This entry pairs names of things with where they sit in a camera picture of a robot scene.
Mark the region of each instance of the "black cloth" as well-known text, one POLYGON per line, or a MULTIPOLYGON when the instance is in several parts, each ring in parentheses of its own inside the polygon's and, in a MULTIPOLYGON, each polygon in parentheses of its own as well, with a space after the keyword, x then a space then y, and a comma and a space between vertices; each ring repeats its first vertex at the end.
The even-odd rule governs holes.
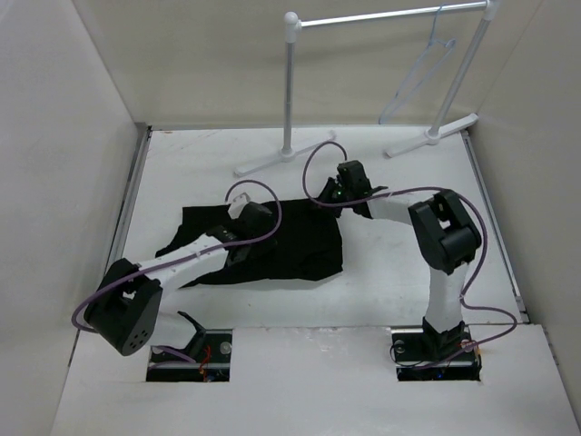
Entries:
MULTIPOLYGON (((276 203, 264 204, 277 213, 276 203)), ((261 279, 322 280, 343 271, 342 239, 337 220, 329 211, 313 208, 310 200, 281 202, 282 223, 274 234, 277 246, 264 256, 211 272, 186 286, 234 284, 261 279)), ((192 243, 216 225, 230 220, 228 206, 184 207, 182 224, 159 257, 192 243)))

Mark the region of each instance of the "orange wire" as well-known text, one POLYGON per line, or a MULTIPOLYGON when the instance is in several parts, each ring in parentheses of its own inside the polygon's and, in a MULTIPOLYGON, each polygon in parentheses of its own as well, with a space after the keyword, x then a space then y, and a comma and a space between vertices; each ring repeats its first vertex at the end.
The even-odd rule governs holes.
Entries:
POLYGON ((206 381, 206 372, 207 370, 203 369, 203 365, 208 366, 208 363, 210 363, 210 357, 212 356, 212 348, 210 348, 210 345, 206 346, 206 357, 203 359, 203 361, 200 362, 200 374, 203 375, 203 380, 206 381))

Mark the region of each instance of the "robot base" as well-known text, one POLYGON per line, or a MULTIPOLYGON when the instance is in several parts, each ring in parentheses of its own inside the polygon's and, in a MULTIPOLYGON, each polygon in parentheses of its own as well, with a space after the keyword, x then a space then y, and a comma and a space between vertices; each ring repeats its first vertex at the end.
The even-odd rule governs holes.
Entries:
POLYGON ((200 373, 200 365, 187 363, 165 352, 151 354, 150 363, 167 362, 159 368, 147 372, 147 382, 229 382, 232 350, 232 330, 208 330, 202 344, 202 351, 194 359, 202 361, 204 349, 209 346, 210 359, 203 365, 206 375, 200 373))
MULTIPOLYGON (((471 341, 470 330, 466 326, 464 333, 464 341, 471 341)), ((400 382, 480 381, 482 363, 478 348, 463 352, 448 362, 419 369, 416 367, 426 366, 434 361, 426 353, 424 329, 421 326, 394 328, 391 329, 391 340, 391 358, 397 364, 396 373, 400 382)))

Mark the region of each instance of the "black bracket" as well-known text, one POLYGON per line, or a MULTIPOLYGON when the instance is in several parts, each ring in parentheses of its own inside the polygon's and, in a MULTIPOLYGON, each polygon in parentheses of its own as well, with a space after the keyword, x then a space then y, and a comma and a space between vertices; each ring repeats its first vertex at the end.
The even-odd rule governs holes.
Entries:
POLYGON ((409 216, 429 266, 452 274, 462 263, 474 260, 482 237, 457 193, 449 189, 436 193, 410 206, 409 216))
MULTIPOLYGON (((335 179, 327 179, 325 187, 317 200, 322 203, 345 203, 371 197, 374 193, 386 189, 385 186, 371 187, 371 181, 365 174, 360 161, 347 161, 337 166, 338 175, 335 179)), ((341 215, 343 207, 331 208, 336 218, 341 215)), ((353 212, 371 218, 367 203, 352 206, 353 212)))
MULTIPOLYGON (((138 270, 138 264, 120 259, 111 265, 99 289, 138 270)), ((84 320, 122 356, 129 356, 152 335, 161 300, 159 281, 142 275, 90 303, 84 311, 84 320)))
MULTIPOLYGON (((268 207, 249 202, 244 206, 238 218, 213 227, 206 234, 213 236, 221 243, 232 243, 262 236, 271 231, 275 223, 274 213, 268 207)), ((276 245, 276 239, 271 237, 260 243, 228 248, 225 267, 261 257, 276 245)))

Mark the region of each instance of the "screw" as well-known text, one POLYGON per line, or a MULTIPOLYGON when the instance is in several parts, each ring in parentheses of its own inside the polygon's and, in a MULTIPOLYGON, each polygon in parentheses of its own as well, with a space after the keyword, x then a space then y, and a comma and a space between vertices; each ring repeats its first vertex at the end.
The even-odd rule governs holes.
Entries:
POLYGON ((477 347, 477 345, 475 344, 475 341, 464 339, 460 342, 460 347, 462 347, 464 352, 472 352, 477 347))
POLYGON ((403 347, 406 343, 404 343, 401 339, 393 342, 393 349, 397 354, 403 354, 406 352, 406 349, 403 347))
POLYGON ((220 352, 222 354, 230 354, 232 352, 232 344, 229 342, 222 342, 220 344, 220 352))

